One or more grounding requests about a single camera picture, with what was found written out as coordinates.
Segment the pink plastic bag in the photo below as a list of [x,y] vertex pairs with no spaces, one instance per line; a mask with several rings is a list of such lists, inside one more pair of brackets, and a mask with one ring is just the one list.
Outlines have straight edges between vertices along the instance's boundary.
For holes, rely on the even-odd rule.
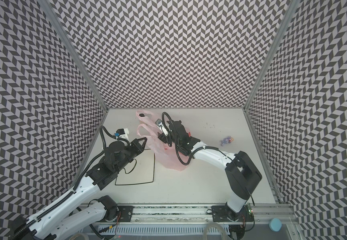
[[179,161],[174,143],[170,147],[158,139],[158,133],[162,134],[162,131],[155,122],[157,119],[161,119],[161,116],[148,110],[137,110],[136,117],[140,123],[136,129],[136,134],[141,138],[147,138],[146,146],[154,152],[155,159],[167,169],[180,172],[185,170],[187,166]]

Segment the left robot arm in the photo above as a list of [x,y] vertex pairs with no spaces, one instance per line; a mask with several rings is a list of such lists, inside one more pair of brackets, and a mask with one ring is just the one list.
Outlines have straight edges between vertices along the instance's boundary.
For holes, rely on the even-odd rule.
[[134,139],[128,147],[121,141],[112,142],[94,167],[87,166],[75,185],[53,203],[28,218],[17,217],[10,222],[12,240],[65,240],[77,231],[98,221],[117,223],[121,216],[117,203],[108,195],[90,207],[74,214],[82,203],[98,194],[119,172],[143,153],[146,138]]

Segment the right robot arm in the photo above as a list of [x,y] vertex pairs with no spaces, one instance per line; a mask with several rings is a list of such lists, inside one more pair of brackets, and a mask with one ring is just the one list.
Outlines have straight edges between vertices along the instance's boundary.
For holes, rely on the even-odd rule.
[[262,180],[262,175],[247,153],[227,153],[217,147],[206,145],[192,137],[181,121],[169,120],[167,124],[158,119],[155,125],[160,129],[158,139],[174,147],[178,161],[188,166],[191,160],[207,162],[226,173],[231,195],[224,206],[224,217],[230,221],[247,219],[246,203]]

